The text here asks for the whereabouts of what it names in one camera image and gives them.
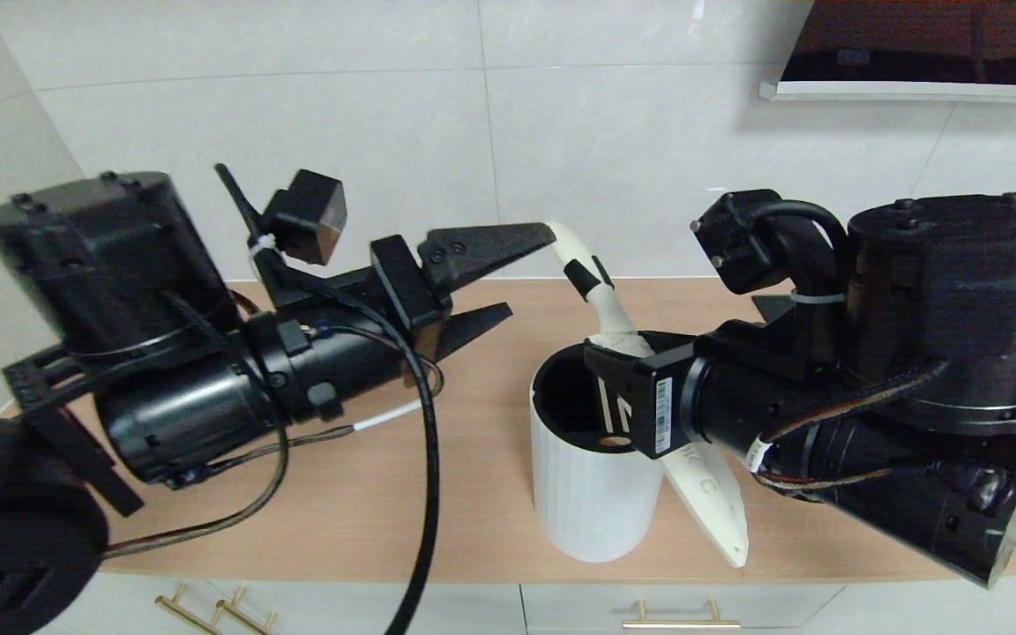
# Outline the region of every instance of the white cylindrical container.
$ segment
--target white cylindrical container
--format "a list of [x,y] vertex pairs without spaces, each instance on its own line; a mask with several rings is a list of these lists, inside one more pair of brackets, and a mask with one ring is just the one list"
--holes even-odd
[[549,358],[531,381],[535,510],[552,543],[588,563],[622,558],[641,543],[664,474],[622,444],[626,412],[606,393],[604,400],[582,363],[581,343]]

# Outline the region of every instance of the white plastic tool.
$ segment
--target white plastic tool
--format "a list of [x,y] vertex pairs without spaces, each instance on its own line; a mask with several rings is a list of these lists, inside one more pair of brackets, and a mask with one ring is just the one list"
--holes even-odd
[[[572,261],[578,261],[597,280],[609,280],[597,266],[596,257],[575,233],[560,223],[548,223],[548,226],[556,234],[553,248],[565,268]],[[653,354],[649,342],[634,328],[613,287],[596,284],[585,294],[585,302],[593,307],[598,317],[599,332],[589,336],[590,341],[630,357],[648,358]],[[605,401],[604,411],[609,412],[609,400],[600,379],[598,387]],[[629,406],[625,401],[620,403]],[[626,412],[619,412],[619,416],[625,422]],[[660,462],[685,507],[723,558],[734,567],[745,565],[749,542],[743,496],[739,481],[722,455],[708,444],[690,443],[666,454]]]

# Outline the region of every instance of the barcode label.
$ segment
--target barcode label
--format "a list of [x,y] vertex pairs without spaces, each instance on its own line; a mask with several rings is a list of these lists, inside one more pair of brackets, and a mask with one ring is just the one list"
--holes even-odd
[[673,443],[673,378],[657,382],[657,453],[669,450]]

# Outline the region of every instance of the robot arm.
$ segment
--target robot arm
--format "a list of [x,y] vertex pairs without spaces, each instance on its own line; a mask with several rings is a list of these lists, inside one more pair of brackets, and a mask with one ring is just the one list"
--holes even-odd
[[1016,546],[1016,194],[900,200],[846,235],[818,205],[739,192],[693,230],[731,291],[789,277],[795,305],[648,333],[652,358],[588,346],[633,445],[724,446],[771,490],[993,585]]
[[[401,237],[380,238],[368,268],[312,276],[284,256],[327,264],[346,216],[342,185],[300,171],[257,213],[225,166],[217,170],[274,305],[245,320],[166,174],[109,172],[0,205],[0,258],[61,338],[3,370],[21,414],[0,419],[0,632],[34,632],[54,619],[103,559],[257,513],[283,478],[288,447],[302,441],[288,441],[288,425],[331,421],[346,398],[399,377],[418,385],[427,430],[423,547],[392,628],[410,623],[437,526],[432,393],[440,385],[429,386],[424,367],[437,371],[437,361],[511,316],[507,304],[454,314],[451,294],[554,235],[543,224],[434,230],[419,246],[421,265]],[[277,472],[237,514],[110,545],[85,486],[121,515],[143,502],[65,407],[85,394],[141,482],[197,485],[246,459],[224,458],[231,451],[270,433]]]

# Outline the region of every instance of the sticker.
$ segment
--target sticker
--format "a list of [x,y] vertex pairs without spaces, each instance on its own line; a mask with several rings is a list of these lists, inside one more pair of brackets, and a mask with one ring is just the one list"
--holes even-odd
[[763,466],[763,458],[766,458],[766,451],[771,449],[770,443],[763,443],[759,438],[751,443],[751,449],[747,450],[747,457],[743,459],[743,464],[751,473],[758,473],[759,467]]
[[657,454],[673,444],[673,378],[657,382]]

